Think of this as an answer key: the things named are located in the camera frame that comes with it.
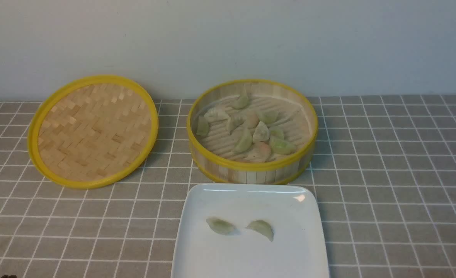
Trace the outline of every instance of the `square white plate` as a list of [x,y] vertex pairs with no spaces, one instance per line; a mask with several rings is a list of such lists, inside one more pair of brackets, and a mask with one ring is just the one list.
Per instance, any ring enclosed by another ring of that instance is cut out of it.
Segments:
[[[223,236],[206,223],[218,217],[238,233]],[[262,219],[274,241],[245,229]],[[328,278],[326,247],[316,199],[290,185],[206,183],[185,201],[172,278]]]

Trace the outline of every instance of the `bamboo steamer lid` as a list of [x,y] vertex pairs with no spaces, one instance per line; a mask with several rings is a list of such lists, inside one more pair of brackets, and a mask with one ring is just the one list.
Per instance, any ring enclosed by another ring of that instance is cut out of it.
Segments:
[[154,102],[139,84],[92,76],[62,87],[39,107],[28,150],[50,180],[98,188],[134,171],[152,150],[158,129]]

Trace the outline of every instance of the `bamboo steamer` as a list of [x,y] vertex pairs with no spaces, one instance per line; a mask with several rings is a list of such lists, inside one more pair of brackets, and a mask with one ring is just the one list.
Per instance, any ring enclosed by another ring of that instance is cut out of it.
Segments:
[[[249,93],[250,104],[241,110],[231,108],[229,104],[244,90]],[[226,121],[220,121],[210,124],[207,137],[195,135],[198,116],[214,106],[222,106],[230,116],[247,109],[278,111],[274,125],[283,129],[285,140],[297,145],[297,151],[286,156],[272,154],[264,163],[237,161],[244,154],[231,150],[240,137],[241,126],[228,134]],[[317,132],[316,111],[307,98],[293,88],[267,80],[237,80],[213,87],[194,102],[187,118],[192,158],[200,171],[218,183],[281,185],[293,181],[309,165]]]
[[32,163],[71,188],[109,185],[134,171],[158,133],[154,102],[139,84],[99,75],[57,90],[37,110],[27,137]]

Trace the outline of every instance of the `dumpling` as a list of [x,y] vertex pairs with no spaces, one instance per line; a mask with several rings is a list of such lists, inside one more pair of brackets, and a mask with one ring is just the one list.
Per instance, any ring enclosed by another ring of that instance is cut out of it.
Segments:
[[210,217],[206,219],[207,225],[216,233],[222,234],[226,236],[227,234],[231,234],[236,230],[236,227],[230,223],[226,222],[225,220],[221,220],[216,217]]
[[249,95],[244,91],[240,94],[240,97],[231,104],[231,107],[234,109],[242,109],[247,105],[249,105]]
[[274,239],[274,232],[272,231],[271,225],[269,225],[268,222],[264,220],[255,220],[252,221],[246,229],[251,229],[253,231],[256,231],[263,236],[267,237],[269,241],[272,241]]
[[244,151],[248,150],[252,145],[252,134],[250,134],[250,130],[248,128],[244,128],[242,131],[242,135],[238,139],[235,148],[233,148],[234,153],[243,153]]
[[259,124],[256,127],[256,130],[254,130],[254,135],[252,136],[252,141],[255,142],[264,142],[269,140],[269,129],[267,129],[267,126],[265,123],[262,121],[259,122]]
[[205,114],[204,118],[206,118],[208,123],[214,123],[217,121],[228,120],[230,116],[221,108],[213,107],[209,109]]
[[257,116],[259,120],[264,122],[266,125],[272,124],[276,121],[279,116],[278,111],[270,111],[270,112],[257,112]]
[[297,146],[295,146],[291,142],[285,141],[274,136],[271,136],[271,139],[269,140],[269,145],[271,146],[271,150],[273,151],[273,153],[278,154],[290,154],[294,153],[297,150]]
[[239,125],[242,125],[243,122],[245,122],[245,115],[235,114],[231,116],[226,122],[226,130],[228,131],[228,134],[231,134],[231,132],[233,132],[233,130],[235,130],[235,128]]
[[209,123],[207,122],[206,118],[203,116],[199,116],[197,121],[197,131],[196,134],[198,136],[205,137],[209,133]]
[[271,156],[271,147],[264,142],[257,142],[252,146],[252,149],[247,153],[243,162],[263,163]]
[[283,132],[283,129],[279,127],[269,128],[269,133],[276,138],[285,139],[285,133]]
[[248,110],[246,113],[245,113],[245,117],[246,117],[246,120],[245,120],[245,126],[247,128],[255,128],[257,126],[257,124],[259,123],[259,117],[257,116],[257,113],[254,111],[254,110]]

